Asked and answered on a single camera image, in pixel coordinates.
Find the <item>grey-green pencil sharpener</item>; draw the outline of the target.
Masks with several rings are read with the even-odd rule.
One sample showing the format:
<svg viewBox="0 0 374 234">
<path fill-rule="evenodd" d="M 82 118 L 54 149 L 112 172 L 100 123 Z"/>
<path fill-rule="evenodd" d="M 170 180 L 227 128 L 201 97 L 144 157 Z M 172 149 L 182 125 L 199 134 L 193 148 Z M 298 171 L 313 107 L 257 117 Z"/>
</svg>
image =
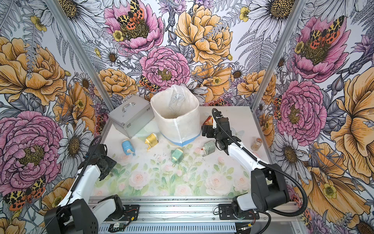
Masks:
<svg viewBox="0 0 374 234">
<path fill-rule="evenodd" d="M 203 152 L 203 156 L 208 156 L 212 153 L 215 152 L 215 148 L 216 148 L 216 145 L 215 145 L 215 141 L 213 140 L 210 140 L 206 143 L 204 143 L 203 147 L 201 148 L 202 152 Z"/>
</svg>

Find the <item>blue pencil sharpener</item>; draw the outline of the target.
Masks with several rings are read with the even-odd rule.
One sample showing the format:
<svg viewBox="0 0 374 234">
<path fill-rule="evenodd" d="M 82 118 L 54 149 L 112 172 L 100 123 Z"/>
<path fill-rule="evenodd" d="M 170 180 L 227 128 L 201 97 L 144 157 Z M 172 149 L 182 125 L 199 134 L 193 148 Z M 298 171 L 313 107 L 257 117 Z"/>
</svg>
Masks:
<svg viewBox="0 0 374 234">
<path fill-rule="evenodd" d="M 135 148 L 134 148 L 134 146 L 132 145 L 132 143 L 130 142 L 129 139 L 124 140 L 121 145 L 122 145 L 122 149 L 123 149 L 125 155 L 135 156 Z"/>
</svg>

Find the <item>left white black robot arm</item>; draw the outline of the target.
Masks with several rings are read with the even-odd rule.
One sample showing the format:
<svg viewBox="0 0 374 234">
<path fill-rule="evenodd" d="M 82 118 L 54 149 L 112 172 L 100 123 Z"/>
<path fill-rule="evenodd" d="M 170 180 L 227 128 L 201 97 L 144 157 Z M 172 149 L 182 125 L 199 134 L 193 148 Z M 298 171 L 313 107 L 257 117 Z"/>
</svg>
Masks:
<svg viewBox="0 0 374 234">
<path fill-rule="evenodd" d="M 72 187 L 57 207 L 44 215 L 43 233 L 48 234 L 97 234 L 99 225 L 106 219 L 121 219 L 124 207 L 118 195 L 100 200 L 96 207 L 89 207 L 91 192 L 97 180 L 103 180 L 116 165 L 107 156 L 107 147 L 97 136 L 89 146 L 85 160 L 80 164 Z"/>
</svg>

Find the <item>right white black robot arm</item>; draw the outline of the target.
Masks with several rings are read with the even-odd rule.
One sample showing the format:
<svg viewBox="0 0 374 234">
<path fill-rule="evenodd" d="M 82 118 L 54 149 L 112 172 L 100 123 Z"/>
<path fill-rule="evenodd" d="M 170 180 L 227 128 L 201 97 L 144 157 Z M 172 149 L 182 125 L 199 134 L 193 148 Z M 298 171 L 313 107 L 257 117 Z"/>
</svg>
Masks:
<svg viewBox="0 0 374 234">
<path fill-rule="evenodd" d="M 232 209 L 236 217 L 244 217 L 250 211 L 271 211 L 285 217 L 303 214 L 308 206 L 308 198 L 303 186 L 277 164 L 269 164 L 249 151 L 241 140 L 232 134 L 229 119 L 216 108 L 212 109 L 212 125 L 202 126 L 202 135 L 215 140 L 215 147 L 239 162 L 251 173 L 251 192 L 236 196 Z M 290 201 L 286 180 L 289 179 L 300 190 L 302 204 L 294 212 L 283 212 L 276 208 Z"/>
</svg>

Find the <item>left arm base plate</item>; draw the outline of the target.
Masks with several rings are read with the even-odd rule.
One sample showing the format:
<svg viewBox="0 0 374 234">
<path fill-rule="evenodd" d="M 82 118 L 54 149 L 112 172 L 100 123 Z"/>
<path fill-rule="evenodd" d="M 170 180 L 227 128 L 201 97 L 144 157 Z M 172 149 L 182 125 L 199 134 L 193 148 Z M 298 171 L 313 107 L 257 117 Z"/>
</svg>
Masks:
<svg viewBox="0 0 374 234">
<path fill-rule="evenodd" d="M 110 215 L 105 221 L 120 221 L 129 222 L 137 221 L 139 215 L 140 206 L 139 205 L 123 205 L 122 211 Z"/>
</svg>

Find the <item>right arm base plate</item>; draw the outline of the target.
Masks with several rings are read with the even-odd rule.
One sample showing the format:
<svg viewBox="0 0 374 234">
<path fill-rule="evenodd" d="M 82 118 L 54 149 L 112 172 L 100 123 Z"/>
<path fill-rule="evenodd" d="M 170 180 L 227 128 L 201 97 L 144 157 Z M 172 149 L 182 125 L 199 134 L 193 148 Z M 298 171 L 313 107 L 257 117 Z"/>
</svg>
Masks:
<svg viewBox="0 0 374 234">
<path fill-rule="evenodd" d="M 219 204 L 218 216 L 220 220 L 258 220 L 259 213 L 254 210 L 242 211 L 232 204 Z"/>
</svg>

